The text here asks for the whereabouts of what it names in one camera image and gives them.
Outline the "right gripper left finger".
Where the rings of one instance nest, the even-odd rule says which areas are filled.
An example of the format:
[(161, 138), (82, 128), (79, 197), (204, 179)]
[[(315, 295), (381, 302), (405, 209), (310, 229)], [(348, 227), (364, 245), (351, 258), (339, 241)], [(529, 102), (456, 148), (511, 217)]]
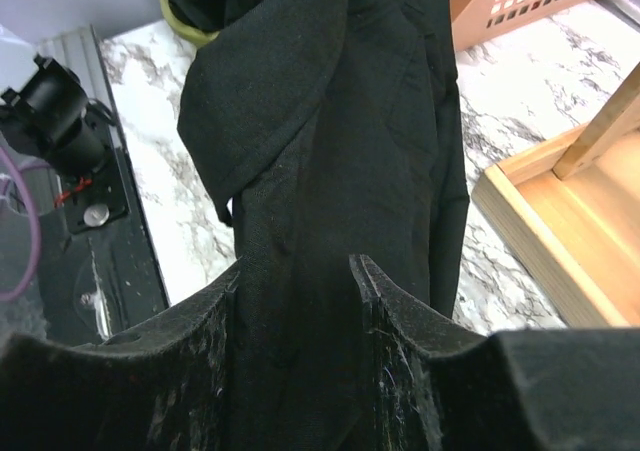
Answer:
[(4, 450), (221, 450), (233, 264), (102, 344), (13, 334), (1, 345)]

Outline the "black shirt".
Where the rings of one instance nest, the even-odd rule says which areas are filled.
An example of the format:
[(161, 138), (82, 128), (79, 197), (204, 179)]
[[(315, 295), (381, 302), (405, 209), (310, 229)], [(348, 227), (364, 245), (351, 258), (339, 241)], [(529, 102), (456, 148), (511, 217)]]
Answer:
[(177, 131), (234, 232), (228, 450), (337, 450), (363, 415), (369, 256), (450, 316), (469, 196), (449, 0), (170, 0)]

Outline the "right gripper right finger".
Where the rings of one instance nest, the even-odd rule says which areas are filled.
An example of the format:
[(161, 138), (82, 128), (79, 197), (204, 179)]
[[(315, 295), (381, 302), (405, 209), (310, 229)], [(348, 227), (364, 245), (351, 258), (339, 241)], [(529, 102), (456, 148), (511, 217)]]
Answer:
[(363, 304), (371, 450), (635, 450), (639, 332), (482, 336), (351, 258)]

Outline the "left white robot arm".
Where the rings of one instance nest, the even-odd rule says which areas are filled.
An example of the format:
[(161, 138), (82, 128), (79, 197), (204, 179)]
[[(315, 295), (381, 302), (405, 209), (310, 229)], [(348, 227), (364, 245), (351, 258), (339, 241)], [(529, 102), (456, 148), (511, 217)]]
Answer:
[(19, 90), (1, 94), (1, 129), (18, 152), (44, 160), (59, 175), (81, 179), (106, 166), (111, 147), (98, 128), (111, 111), (89, 98), (78, 76), (54, 58), (37, 54), (37, 71)]

